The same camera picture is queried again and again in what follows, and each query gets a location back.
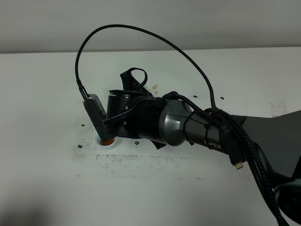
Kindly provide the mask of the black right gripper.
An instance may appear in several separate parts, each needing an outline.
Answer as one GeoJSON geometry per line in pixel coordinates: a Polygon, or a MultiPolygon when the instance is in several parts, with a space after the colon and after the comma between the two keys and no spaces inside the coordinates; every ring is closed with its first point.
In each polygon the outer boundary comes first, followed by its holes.
{"type": "Polygon", "coordinates": [[[141,68],[130,68],[123,72],[122,90],[111,90],[108,98],[107,116],[103,120],[108,133],[116,137],[131,139],[148,139],[157,149],[162,148],[159,134],[159,119],[162,113],[162,98],[154,97],[144,85],[148,75],[144,72],[144,80],[138,82],[132,71],[141,68]]]}

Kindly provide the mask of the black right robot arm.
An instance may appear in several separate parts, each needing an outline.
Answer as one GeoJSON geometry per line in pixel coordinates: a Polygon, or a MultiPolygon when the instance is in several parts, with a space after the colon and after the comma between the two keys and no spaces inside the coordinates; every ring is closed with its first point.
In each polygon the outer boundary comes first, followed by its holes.
{"type": "Polygon", "coordinates": [[[202,110],[173,91],[154,97],[128,70],[123,88],[111,90],[104,124],[111,135],[150,140],[157,149],[183,142],[229,156],[236,168],[249,164],[256,184],[281,226],[301,221],[301,113],[274,118],[202,110]]]}

